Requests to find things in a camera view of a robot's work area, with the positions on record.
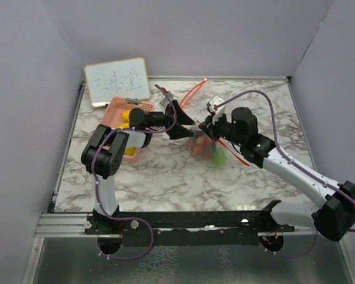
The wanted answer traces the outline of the zip bag with red fruit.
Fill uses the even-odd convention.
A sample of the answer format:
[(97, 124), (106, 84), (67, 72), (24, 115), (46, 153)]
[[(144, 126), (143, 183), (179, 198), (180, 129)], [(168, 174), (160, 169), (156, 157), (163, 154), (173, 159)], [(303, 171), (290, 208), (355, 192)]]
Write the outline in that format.
[(240, 157), (240, 154), (235, 154), (221, 139), (212, 141), (210, 137), (199, 128), (199, 124), (200, 122), (196, 120), (191, 127), (193, 137), (189, 137), (185, 141), (186, 148), (195, 159), (211, 164), (214, 167), (224, 167), (227, 163), (228, 155), (230, 154), (242, 165), (250, 165)]

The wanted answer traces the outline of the zip bag with yellow fruit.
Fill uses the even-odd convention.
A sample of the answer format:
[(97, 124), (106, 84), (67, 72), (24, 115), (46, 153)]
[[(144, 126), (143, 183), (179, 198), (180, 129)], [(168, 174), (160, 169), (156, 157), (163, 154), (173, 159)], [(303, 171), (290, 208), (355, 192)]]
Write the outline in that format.
[(207, 115), (206, 104), (215, 95), (227, 100), (252, 85), (250, 80), (212, 80), (201, 78), (177, 81), (173, 87), (182, 109), (194, 120), (202, 121)]

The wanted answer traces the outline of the fake yellow mango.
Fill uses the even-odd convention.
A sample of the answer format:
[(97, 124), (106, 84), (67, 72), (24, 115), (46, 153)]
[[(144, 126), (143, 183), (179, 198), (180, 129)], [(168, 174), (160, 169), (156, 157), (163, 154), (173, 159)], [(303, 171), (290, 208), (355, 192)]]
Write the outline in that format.
[(124, 122), (130, 122), (130, 112), (132, 109), (126, 109), (121, 113), (121, 118)]

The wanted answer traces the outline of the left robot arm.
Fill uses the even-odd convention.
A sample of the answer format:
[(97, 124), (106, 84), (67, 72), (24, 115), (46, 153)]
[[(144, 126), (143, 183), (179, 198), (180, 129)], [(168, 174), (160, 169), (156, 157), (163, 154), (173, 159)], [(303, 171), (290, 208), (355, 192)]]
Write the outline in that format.
[(113, 233), (119, 225), (119, 204), (115, 196), (114, 175), (121, 166), (127, 148), (145, 148), (155, 131), (166, 132), (171, 140), (192, 137), (186, 126), (195, 122), (172, 100), (163, 112), (134, 108), (128, 114), (129, 126), (115, 127), (99, 124), (86, 145), (81, 162), (92, 175), (95, 185), (95, 206), (92, 212), (105, 233)]

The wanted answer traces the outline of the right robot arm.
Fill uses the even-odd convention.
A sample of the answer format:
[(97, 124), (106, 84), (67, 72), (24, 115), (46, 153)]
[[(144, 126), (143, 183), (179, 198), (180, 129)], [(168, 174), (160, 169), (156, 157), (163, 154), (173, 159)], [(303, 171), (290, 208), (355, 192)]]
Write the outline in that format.
[(277, 143), (258, 132), (257, 118), (246, 107), (235, 108), (227, 120), (224, 108), (209, 106), (210, 115), (199, 125), (213, 140), (223, 138), (239, 146), (250, 163), (272, 172), (306, 195), (311, 205), (274, 201), (260, 216), (260, 225), (274, 231), (280, 225), (317, 229), (340, 241), (355, 223), (355, 184), (329, 179), (294, 159)]

